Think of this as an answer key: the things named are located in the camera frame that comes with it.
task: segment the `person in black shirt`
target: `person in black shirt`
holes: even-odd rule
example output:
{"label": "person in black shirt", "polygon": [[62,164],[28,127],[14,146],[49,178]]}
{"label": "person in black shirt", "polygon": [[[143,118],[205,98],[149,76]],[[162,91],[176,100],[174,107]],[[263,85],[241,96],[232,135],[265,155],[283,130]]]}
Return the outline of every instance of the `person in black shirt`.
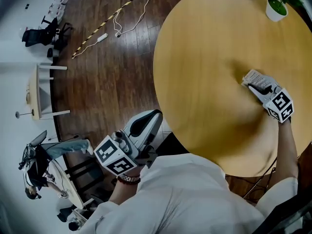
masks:
{"label": "person in black shirt", "polygon": [[48,173],[49,162],[52,159],[57,159],[65,153],[82,151],[84,154],[88,152],[93,154],[91,143],[87,139],[79,139],[73,141],[60,142],[58,144],[41,144],[36,147],[35,151],[29,153],[30,162],[29,169],[24,173],[26,182],[25,193],[28,198],[41,198],[37,193],[37,188],[49,187],[54,189],[59,197],[67,198],[68,194],[62,191],[54,181],[53,175]]}

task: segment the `white shirt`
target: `white shirt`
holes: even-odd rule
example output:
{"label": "white shirt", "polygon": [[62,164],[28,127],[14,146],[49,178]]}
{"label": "white shirt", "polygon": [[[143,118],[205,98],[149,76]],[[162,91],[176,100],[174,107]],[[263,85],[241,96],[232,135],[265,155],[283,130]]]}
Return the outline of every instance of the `white shirt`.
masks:
{"label": "white shirt", "polygon": [[80,233],[252,233],[296,193],[297,180],[287,178],[254,207],[230,192],[224,172],[211,161],[193,154],[161,156],[141,171],[135,196],[120,206],[100,204]]}

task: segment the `white wall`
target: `white wall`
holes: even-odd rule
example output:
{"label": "white wall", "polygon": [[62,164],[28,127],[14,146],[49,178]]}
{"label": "white wall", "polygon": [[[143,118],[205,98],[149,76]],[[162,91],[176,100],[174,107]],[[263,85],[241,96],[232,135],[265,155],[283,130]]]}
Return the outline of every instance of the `white wall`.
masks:
{"label": "white wall", "polygon": [[46,57],[49,46],[37,44],[25,47],[19,36],[20,28],[25,26],[38,29],[44,16],[48,21],[49,7],[54,0],[0,0],[0,62],[50,63]]}
{"label": "white wall", "polygon": [[[34,67],[34,63],[0,63],[0,198],[13,218],[10,220],[15,233],[65,234],[70,232],[68,225],[59,221],[56,211],[63,202],[47,188],[39,193],[42,199],[27,198],[22,171],[18,169],[27,143],[44,130],[48,131],[47,139],[56,135],[53,120],[15,118],[15,111],[30,111],[25,96]],[[62,158],[58,162],[64,166]]]}

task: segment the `black shirt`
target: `black shirt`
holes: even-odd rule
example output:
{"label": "black shirt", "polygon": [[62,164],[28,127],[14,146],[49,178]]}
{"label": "black shirt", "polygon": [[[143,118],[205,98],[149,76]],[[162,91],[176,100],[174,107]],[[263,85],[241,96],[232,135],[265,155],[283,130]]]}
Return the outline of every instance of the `black shirt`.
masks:
{"label": "black shirt", "polygon": [[47,159],[47,154],[45,150],[38,146],[36,148],[36,160],[31,166],[31,168],[27,171],[29,181],[33,186],[39,187],[47,187],[47,178],[43,177],[45,171],[49,166],[49,160]]}

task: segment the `black and white marker cube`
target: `black and white marker cube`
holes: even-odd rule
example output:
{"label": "black and white marker cube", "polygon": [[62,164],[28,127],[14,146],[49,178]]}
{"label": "black and white marker cube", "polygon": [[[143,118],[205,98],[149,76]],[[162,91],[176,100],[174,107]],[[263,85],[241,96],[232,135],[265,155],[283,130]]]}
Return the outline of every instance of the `black and white marker cube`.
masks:
{"label": "black and white marker cube", "polygon": [[293,100],[285,88],[263,106],[268,110],[272,117],[276,118],[281,123],[294,112]]}
{"label": "black and white marker cube", "polygon": [[116,176],[137,167],[110,136],[105,137],[94,153],[101,165]]}

